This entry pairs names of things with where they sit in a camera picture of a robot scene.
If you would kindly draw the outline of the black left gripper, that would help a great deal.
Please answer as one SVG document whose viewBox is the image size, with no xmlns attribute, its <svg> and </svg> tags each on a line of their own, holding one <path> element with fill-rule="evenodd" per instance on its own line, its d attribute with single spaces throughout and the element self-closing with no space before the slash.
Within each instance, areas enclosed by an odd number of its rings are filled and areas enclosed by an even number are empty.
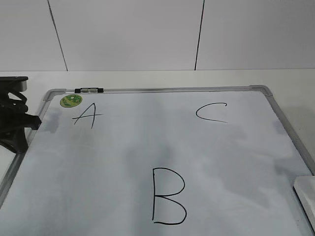
<svg viewBox="0 0 315 236">
<path fill-rule="evenodd" d="M 25 153 L 28 143 L 24 128 L 37 130 L 39 116 L 27 114 L 26 98 L 0 99 L 0 145 L 13 153 Z"/>
</svg>

